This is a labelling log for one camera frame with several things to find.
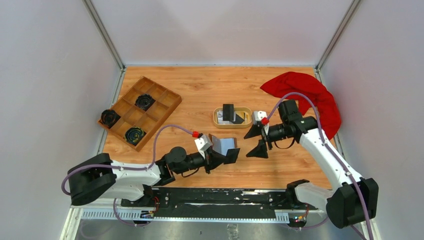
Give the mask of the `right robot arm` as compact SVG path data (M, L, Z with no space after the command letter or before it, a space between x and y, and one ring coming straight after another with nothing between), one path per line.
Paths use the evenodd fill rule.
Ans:
M286 187L286 204L292 209L303 204L313 206L339 229L375 218L377 182L363 178L353 169L331 144L317 117L303 116L293 99L281 101L276 110L282 121L276 125L269 124L266 112L253 112L252 126L245 139L261 139L246 157L267 159L273 143L293 139L309 152L331 184L331 189L325 189L306 179L291 182Z

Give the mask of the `brown leather card holder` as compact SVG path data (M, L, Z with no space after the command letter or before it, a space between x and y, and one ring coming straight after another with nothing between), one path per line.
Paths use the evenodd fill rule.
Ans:
M212 149L223 156L226 156L229 150L237 148L237 139L234 137L218 138L212 134L208 136L212 141Z

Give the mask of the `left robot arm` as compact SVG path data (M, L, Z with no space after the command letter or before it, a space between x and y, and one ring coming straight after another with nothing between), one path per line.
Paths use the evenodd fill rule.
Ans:
M204 168L206 173L220 165L234 164L240 149L228 149L225 155L209 147L204 153L188 154L176 146L149 168L111 160L108 153L98 154L68 171L71 203L90 204L98 199L123 199L149 206L153 201L150 187L175 181L175 175Z

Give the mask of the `beige oval tray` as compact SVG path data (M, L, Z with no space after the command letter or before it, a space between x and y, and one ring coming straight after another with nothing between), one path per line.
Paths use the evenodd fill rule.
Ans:
M245 129L249 128L252 125L252 110L248 107L244 106L235 106L235 122L234 124L230 125L219 125L217 123L217 116L216 113L218 111L223 111L223 107L218 107L213 111L212 119L213 124L218 129Z

